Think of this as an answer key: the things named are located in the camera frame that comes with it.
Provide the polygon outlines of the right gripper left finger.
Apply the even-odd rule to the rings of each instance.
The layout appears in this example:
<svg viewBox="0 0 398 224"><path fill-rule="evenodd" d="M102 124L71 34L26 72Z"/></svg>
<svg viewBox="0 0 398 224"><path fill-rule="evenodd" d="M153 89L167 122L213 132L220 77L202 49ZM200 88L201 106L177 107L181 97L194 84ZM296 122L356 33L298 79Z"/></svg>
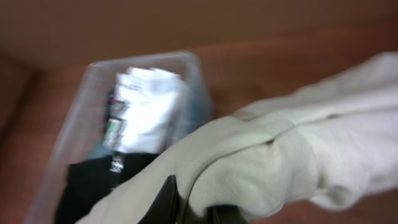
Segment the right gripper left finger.
<svg viewBox="0 0 398 224"><path fill-rule="evenodd" d="M147 213L138 224L175 224L179 206L176 176L166 178Z"/></svg>

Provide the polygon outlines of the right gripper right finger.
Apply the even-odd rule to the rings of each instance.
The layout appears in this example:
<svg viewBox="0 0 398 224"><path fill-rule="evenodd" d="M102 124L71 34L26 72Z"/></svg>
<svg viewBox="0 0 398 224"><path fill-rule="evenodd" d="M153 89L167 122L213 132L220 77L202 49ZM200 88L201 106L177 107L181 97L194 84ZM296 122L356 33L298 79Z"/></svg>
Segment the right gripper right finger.
<svg viewBox="0 0 398 224"><path fill-rule="evenodd" d="M211 224L248 224L235 205L217 205L208 209Z"/></svg>

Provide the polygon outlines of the black garment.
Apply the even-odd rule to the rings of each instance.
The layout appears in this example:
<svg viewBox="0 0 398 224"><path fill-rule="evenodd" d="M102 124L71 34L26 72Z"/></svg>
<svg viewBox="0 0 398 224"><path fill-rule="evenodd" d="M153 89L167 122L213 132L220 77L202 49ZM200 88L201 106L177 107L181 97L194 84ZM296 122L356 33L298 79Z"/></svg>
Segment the black garment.
<svg viewBox="0 0 398 224"><path fill-rule="evenodd" d="M54 224L72 224L111 192L112 156L88 159L68 167L67 184L55 212Z"/></svg>

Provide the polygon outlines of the white printed t-shirt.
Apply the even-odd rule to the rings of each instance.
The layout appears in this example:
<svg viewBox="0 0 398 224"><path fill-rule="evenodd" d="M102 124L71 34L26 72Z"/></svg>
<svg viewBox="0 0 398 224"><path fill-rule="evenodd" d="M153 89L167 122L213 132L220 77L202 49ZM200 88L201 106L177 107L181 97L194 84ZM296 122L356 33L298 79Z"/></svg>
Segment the white printed t-shirt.
<svg viewBox="0 0 398 224"><path fill-rule="evenodd" d="M179 74L159 68L117 73L103 145L121 153L160 153L185 89Z"/></svg>

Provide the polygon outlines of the cream cloth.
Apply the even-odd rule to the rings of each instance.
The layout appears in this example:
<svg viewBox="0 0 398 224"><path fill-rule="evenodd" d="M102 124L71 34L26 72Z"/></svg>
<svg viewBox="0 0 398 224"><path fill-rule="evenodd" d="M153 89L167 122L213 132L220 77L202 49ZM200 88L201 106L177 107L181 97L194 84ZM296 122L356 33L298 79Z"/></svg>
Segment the cream cloth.
<svg viewBox="0 0 398 224"><path fill-rule="evenodd" d="M307 199L328 210L397 187L397 54L387 52L283 97L216 119L100 200L82 223L138 223L166 178L178 223L214 205L247 220Z"/></svg>

